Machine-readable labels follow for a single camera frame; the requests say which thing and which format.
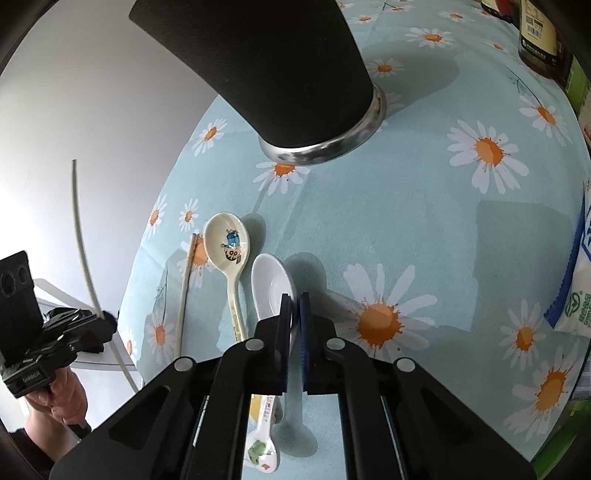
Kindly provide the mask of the person's left forearm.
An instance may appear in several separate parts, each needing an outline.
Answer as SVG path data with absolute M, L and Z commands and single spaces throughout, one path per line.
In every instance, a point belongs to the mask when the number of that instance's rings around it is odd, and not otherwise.
M 87 408 L 32 408 L 23 428 L 9 436 L 42 479 L 48 479 L 55 463 L 77 443 L 70 426 L 85 420 Z

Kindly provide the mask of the person's left hand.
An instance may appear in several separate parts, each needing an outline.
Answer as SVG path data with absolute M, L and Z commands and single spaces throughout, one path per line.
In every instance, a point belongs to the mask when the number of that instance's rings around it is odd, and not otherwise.
M 64 425 L 83 424 L 88 402 L 77 375 L 69 368 L 56 371 L 55 380 L 46 389 L 26 395 L 31 407 Z

